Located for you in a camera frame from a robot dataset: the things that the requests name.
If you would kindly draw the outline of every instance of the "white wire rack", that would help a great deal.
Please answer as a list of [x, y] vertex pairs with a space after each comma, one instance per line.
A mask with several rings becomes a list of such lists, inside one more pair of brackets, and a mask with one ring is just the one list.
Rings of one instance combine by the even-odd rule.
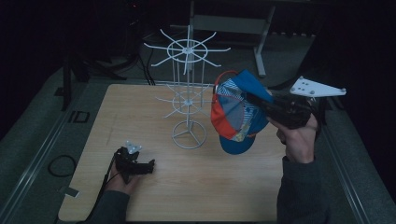
[[[159, 66], [167, 61], [172, 61], [174, 82], [167, 87], [174, 92], [174, 98], [171, 100], [156, 97], [158, 100], [172, 103], [174, 110], [169, 116], [179, 113], [186, 115], [186, 119], [178, 123], [172, 132], [172, 138], [179, 147], [186, 149], [194, 149], [200, 147], [206, 140], [206, 129], [199, 121], [194, 120], [191, 115], [201, 112], [207, 115], [203, 110], [205, 101], [203, 93], [210, 86], [204, 83], [205, 64], [220, 67], [220, 64], [210, 62], [206, 56], [209, 52], [223, 52], [228, 49], [208, 49], [205, 42], [216, 35], [216, 32], [205, 39], [204, 41], [197, 41], [190, 39], [190, 26], [188, 27], [187, 39], [175, 40], [161, 30], [161, 33], [171, 40], [171, 44], [167, 48], [145, 45], [152, 49], [166, 50], [168, 55], [164, 60], [152, 64], [151, 66]], [[202, 63], [202, 69], [199, 81], [196, 81], [195, 68], [198, 63]]]

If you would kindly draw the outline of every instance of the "hand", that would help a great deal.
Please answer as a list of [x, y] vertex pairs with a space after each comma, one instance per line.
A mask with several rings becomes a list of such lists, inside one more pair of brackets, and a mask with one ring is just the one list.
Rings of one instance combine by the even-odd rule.
[[119, 174], [116, 168], [116, 164], [113, 163], [110, 171], [110, 180], [106, 184], [105, 190], [115, 190], [128, 195], [134, 193], [134, 189], [140, 179], [140, 175], [131, 176], [128, 184], [125, 184], [122, 176]]
[[305, 127], [299, 129], [289, 129], [271, 118], [268, 120], [278, 128], [276, 135], [286, 144], [286, 156], [290, 161], [309, 163], [314, 160], [318, 122], [312, 114]]

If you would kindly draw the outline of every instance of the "baseball cap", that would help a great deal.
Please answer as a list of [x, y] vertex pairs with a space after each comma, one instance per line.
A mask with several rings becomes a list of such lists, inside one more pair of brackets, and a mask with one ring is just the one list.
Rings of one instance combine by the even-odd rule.
[[[236, 76], [219, 83], [220, 78], [229, 73]], [[256, 133], [268, 124], [264, 111], [248, 102], [248, 93], [273, 102], [260, 81], [246, 69], [240, 73], [224, 72], [215, 82], [210, 119], [219, 133], [221, 147], [229, 154], [237, 155], [250, 149]]]

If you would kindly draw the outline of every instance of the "sleeve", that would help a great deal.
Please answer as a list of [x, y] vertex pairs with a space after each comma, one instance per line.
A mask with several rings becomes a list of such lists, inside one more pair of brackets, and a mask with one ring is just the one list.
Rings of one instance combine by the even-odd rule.
[[282, 160], [283, 177], [277, 196], [277, 223], [328, 223], [330, 206], [316, 161]]
[[125, 223], [126, 209], [130, 196], [115, 190], [106, 190], [92, 217], [84, 224], [121, 224]]

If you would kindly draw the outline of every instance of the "wooden table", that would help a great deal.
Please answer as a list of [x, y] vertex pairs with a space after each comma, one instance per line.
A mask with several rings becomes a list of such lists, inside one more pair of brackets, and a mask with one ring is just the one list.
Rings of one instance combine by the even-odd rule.
[[[154, 173], [141, 178], [131, 197], [127, 220], [266, 221], [276, 220], [276, 196], [284, 146], [269, 124], [252, 148], [241, 155], [225, 153], [210, 123], [210, 103], [191, 116], [207, 131], [196, 149], [178, 147], [171, 135], [186, 115], [174, 113], [174, 93], [167, 86], [109, 86], [82, 152], [60, 220], [84, 220], [90, 213], [113, 153], [126, 140], [141, 145], [139, 162], [156, 160]], [[211, 88], [204, 98], [211, 99]]]

